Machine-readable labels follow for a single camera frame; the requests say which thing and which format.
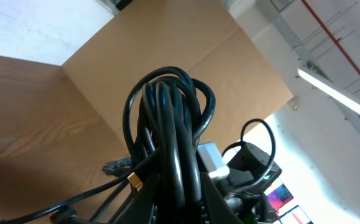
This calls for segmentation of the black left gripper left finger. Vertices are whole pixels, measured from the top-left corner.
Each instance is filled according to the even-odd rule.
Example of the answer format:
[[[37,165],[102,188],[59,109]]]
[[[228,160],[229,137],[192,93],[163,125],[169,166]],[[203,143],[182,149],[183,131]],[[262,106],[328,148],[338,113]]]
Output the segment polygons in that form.
[[[154,183],[145,183],[128,209],[114,224],[149,224],[154,208]]]

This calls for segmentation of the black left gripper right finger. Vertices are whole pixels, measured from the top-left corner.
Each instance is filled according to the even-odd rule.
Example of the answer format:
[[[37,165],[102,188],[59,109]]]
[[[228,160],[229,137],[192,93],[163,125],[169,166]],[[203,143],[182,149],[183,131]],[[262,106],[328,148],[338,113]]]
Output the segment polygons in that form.
[[[202,209],[201,223],[243,224],[227,205],[206,172],[200,172]]]

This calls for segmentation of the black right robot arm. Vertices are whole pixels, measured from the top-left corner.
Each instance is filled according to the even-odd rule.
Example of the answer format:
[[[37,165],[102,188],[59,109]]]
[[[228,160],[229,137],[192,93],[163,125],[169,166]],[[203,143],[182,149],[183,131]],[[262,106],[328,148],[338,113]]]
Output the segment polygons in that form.
[[[232,143],[224,151],[240,150],[227,163],[229,175],[216,186],[226,203],[243,223],[274,223],[279,220],[265,195],[282,173],[274,162],[276,148],[270,154],[244,141]]]

